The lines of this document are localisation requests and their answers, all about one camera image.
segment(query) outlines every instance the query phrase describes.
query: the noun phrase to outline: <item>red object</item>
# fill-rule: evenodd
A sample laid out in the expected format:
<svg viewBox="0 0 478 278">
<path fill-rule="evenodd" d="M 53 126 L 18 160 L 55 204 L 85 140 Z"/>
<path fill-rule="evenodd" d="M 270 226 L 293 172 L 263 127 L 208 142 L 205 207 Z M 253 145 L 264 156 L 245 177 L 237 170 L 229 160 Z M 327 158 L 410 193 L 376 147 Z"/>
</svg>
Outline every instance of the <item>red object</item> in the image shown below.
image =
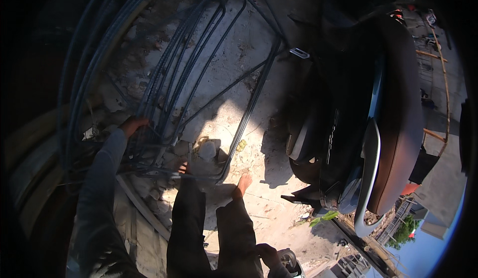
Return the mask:
<svg viewBox="0 0 478 278">
<path fill-rule="evenodd" d="M 405 185 L 405 188 L 403 189 L 402 193 L 400 195 L 408 195 L 408 194 L 412 194 L 413 192 L 415 192 L 415 190 L 419 187 L 420 185 L 417 185 L 415 183 L 410 183 L 410 184 L 406 184 Z"/>
</svg>

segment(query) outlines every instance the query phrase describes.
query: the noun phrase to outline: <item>person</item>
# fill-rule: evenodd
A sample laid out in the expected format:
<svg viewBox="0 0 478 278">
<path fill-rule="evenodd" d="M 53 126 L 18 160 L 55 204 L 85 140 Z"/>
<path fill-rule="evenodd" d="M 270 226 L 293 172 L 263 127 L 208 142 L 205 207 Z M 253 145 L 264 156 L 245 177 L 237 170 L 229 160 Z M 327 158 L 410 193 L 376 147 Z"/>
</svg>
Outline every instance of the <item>person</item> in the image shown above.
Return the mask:
<svg viewBox="0 0 478 278">
<path fill-rule="evenodd" d="M 98 151 L 81 187 L 76 209 L 74 250 L 81 277 L 144 277 L 126 251 L 113 217 L 116 172 L 129 137 L 147 119 L 130 117 L 113 131 Z M 187 163 L 180 172 L 187 173 Z M 211 270 L 203 248 L 205 194 L 196 180 L 182 178 L 173 208 L 173 225 L 167 248 L 167 275 L 179 277 L 261 277 L 259 257 L 269 267 L 269 278 L 291 277 L 277 251 L 256 245 L 252 220 L 242 197 L 252 179 L 244 174 L 232 192 L 232 201 L 217 209 L 219 260 Z"/>
</svg>

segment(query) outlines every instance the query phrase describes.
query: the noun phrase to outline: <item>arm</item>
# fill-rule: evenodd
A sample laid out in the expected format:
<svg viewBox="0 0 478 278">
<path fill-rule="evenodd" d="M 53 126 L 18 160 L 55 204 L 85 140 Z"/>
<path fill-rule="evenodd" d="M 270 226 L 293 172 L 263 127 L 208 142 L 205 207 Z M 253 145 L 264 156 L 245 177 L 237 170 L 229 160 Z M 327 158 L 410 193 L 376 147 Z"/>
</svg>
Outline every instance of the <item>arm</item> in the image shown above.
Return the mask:
<svg viewBox="0 0 478 278">
<path fill-rule="evenodd" d="M 144 120 L 128 119 L 106 140 L 86 174 L 76 209 L 75 251 L 82 277 L 143 277 L 130 259 L 113 217 L 116 172 L 128 138 Z"/>
<path fill-rule="evenodd" d="M 256 250 L 262 261 L 269 268 L 267 278 L 292 278 L 292 275 L 281 263 L 277 250 L 268 244 L 257 244 Z"/>
</svg>

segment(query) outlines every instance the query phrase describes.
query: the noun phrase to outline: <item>leg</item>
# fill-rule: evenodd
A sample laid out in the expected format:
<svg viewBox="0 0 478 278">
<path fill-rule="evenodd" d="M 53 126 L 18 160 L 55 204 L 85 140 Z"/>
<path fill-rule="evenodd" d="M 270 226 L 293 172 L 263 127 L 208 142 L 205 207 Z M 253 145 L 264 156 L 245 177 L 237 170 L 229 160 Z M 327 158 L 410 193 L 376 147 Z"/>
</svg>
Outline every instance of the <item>leg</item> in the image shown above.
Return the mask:
<svg viewBox="0 0 478 278">
<path fill-rule="evenodd" d="M 205 194 L 194 179 L 181 179 L 166 257 L 169 278 L 204 277 L 211 272 L 203 247 L 205 214 Z"/>
<path fill-rule="evenodd" d="M 219 236 L 218 269 L 235 273 L 238 277 L 263 277 L 260 260 L 256 254 L 256 235 L 242 197 L 252 178 L 243 174 L 232 201 L 216 210 Z"/>
</svg>

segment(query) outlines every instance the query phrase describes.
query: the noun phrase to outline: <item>sky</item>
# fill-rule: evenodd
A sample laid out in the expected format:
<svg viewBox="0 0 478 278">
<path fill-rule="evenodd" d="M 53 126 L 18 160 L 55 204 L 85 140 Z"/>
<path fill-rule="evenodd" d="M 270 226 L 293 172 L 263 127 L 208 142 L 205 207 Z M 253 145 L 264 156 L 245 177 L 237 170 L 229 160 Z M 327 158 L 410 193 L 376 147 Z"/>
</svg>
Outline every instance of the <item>sky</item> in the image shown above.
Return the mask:
<svg viewBox="0 0 478 278">
<path fill-rule="evenodd" d="M 405 270 L 402 266 L 398 265 L 398 269 L 404 274 L 409 275 L 411 278 L 425 278 L 430 275 L 432 269 L 445 251 L 446 245 L 457 226 L 457 220 L 461 214 L 462 207 L 463 195 L 461 196 L 460 205 L 457 214 L 455 215 L 455 219 L 446 232 L 444 240 L 440 240 L 421 231 L 420 227 L 423 223 L 422 221 L 420 227 L 418 227 L 415 232 L 415 243 L 406 243 L 400 250 L 387 248 L 407 268 Z M 368 271 L 366 277 L 379 278 L 381 276 L 374 268 L 372 268 L 371 271 Z"/>
</svg>

